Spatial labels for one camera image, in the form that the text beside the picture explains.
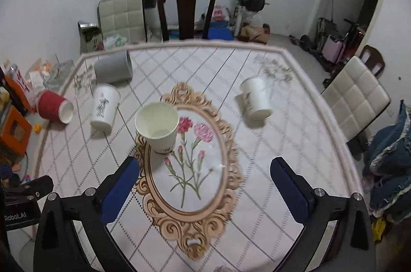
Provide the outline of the white paper cup grass print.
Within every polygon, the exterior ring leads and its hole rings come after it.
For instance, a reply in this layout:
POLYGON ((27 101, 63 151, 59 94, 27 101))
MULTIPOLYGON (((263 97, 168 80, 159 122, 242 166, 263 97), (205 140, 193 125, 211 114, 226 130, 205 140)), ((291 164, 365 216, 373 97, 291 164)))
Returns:
POLYGON ((152 102, 137 111, 134 125, 154 152, 168 154, 174 149, 179 121, 175 106, 152 102))

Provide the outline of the yellow bottle cap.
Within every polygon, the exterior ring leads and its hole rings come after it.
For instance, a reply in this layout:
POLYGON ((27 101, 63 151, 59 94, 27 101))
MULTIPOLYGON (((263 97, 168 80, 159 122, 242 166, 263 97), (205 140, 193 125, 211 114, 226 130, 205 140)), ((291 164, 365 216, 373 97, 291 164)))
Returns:
POLYGON ((38 133, 41 132, 41 130, 42 130, 41 125, 35 124, 35 126, 34 126, 34 128, 33 128, 33 131, 34 131, 36 134, 38 134, 38 133))

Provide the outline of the white padded chair back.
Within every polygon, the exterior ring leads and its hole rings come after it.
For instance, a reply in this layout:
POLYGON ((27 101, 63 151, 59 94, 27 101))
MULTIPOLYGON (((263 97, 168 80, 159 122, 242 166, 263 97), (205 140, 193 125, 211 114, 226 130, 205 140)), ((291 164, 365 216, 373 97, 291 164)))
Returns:
POLYGON ((128 43, 147 41, 143 0, 101 0, 98 23, 102 37, 119 35, 128 43))

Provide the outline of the dark wooden chair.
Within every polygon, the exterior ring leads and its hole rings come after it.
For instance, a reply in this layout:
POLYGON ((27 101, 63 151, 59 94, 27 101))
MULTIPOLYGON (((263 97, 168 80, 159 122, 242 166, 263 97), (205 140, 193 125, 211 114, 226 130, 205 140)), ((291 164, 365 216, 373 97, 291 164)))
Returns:
MULTIPOLYGON (((210 0, 208 10, 205 15, 202 39, 208 39, 212 12, 216 0, 210 0)), ((196 13, 197 0, 176 0, 178 11, 178 31, 180 40, 194 38, 194 22, 196 13)), ((160 18, 160 27, 162 31, 162 40, 169 41, 169 31, 167 27, 166 14, 164 9, 164 0, 157 0, 157 8, 160 18)))

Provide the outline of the white padded chair right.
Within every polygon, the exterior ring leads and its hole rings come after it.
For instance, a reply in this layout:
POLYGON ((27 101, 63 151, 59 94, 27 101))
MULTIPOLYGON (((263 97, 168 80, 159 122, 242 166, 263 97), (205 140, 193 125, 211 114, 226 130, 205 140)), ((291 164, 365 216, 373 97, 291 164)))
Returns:
POLYGON ((391 102, 388 92, 358 56, 347 62, 321 95, 346 142, 363 132, 391 102))

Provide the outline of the pink suitcase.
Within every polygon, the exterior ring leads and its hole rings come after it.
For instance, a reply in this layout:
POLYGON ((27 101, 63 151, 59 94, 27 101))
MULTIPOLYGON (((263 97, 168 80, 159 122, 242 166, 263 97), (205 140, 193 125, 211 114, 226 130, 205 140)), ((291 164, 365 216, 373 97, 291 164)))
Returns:
POLYGON ((344 49, 344 42, 334 36, 328 36, 322 49, 323 57, 331 62, 336 63, 344 49))

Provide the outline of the floral patterned tablecloth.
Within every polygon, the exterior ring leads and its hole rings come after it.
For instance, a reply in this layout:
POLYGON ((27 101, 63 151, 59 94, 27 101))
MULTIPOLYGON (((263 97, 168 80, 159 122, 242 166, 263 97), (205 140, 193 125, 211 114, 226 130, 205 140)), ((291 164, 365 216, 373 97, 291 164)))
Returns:
POLYGON ((330 108, 289 51, 197 41, 131 47, 129 56, 133 78, 117 85, 106 133, 90 124, 99 55, 77 62, 62 90, 74 116, 42 131, 34 173, 74 196, 137 157, 137 183, 108 229, 138 271, 272 271, 302 230, 271 180, 275 157, 330 195, 361 189, 330 108), (253 76, 267 88, 265 121, 251 121, 242 100, 240 85, 253 76), (152 102, 180 117, 168 154, 154 152, 134 125, 152 102))

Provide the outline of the far white calligraphy cup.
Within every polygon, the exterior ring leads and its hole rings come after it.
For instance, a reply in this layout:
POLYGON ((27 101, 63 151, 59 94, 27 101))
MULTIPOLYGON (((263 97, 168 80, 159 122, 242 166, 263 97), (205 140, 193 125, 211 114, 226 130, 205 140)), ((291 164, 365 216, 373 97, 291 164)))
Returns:
POLYGON ((260 76, 245 79, 241 85, 245 111, 251 121, 265 121, 272 114, 265 81, 260 76))

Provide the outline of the orange box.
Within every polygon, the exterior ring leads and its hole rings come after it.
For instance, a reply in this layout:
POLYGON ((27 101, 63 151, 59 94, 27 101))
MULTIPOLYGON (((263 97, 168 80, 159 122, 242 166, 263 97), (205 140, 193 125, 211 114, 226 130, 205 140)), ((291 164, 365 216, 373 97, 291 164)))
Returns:
POLYGON ((1 147, 22 157, 26 153, 32 126, 10 105, 1 117, 1 147))

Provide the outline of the blue denim cloth pile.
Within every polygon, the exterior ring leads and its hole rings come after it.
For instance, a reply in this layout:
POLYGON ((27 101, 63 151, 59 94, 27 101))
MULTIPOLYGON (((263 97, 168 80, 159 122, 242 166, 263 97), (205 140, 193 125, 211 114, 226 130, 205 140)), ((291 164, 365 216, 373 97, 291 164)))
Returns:
POLYGON ((392 223, 410 218, 410 106, 402 102, 395 124, 369 141, 362 171, 369 209, 392 223))

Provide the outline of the cardboard box on floor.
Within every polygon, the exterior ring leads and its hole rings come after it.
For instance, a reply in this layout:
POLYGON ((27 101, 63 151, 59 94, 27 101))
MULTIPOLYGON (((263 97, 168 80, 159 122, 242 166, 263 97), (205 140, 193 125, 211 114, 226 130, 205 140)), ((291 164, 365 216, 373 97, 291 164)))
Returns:
POLYGON ((239 35, 238 41, 267 44, 270 38, 269 27, 253 27, 251 25, 244 26, 239 35))

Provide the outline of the grey cup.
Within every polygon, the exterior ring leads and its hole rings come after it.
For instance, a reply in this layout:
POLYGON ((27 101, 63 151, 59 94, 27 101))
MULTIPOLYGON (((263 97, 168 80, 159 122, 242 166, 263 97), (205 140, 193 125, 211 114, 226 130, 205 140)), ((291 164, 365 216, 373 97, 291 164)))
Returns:
POLYGON ((127 50, 105 54, 94 64, 96 82, 113 84, 133 78, 132 60, 127 50))

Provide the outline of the white padded chair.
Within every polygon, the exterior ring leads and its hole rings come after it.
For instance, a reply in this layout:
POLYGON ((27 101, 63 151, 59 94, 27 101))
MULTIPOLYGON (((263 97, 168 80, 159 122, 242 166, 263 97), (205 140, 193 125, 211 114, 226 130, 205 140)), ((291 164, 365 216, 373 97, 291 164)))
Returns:
POLYGON ((363 132, 391 102, 388 92, 358 56, 347 62, 321 95, 346 142, 363 132))
POLYGON ((143 0, 101 0, 98 23, 102 37, 119 35, 128 43, 147 41, 143 0))

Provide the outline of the red ribbed paper cup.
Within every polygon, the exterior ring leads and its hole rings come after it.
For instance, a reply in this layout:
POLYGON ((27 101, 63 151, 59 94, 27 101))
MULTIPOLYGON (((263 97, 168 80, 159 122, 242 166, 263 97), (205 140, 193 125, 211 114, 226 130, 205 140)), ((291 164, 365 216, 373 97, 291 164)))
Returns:
POLYGON ((41 118, 65 125, 69 124, 74 116, 74 105, 71 101, 49 90, 41 93, 37 110, 41 118))

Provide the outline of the white cup with calligraphy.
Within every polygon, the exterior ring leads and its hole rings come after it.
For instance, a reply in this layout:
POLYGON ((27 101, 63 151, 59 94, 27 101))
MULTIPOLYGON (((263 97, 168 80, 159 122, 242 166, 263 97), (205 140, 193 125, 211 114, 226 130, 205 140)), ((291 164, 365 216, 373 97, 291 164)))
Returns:
POLYGON ((111 84, 97 84, 93 89, 93 106, 91 111, 91 127, 109 132, 112 130, 120 93, 111 84))

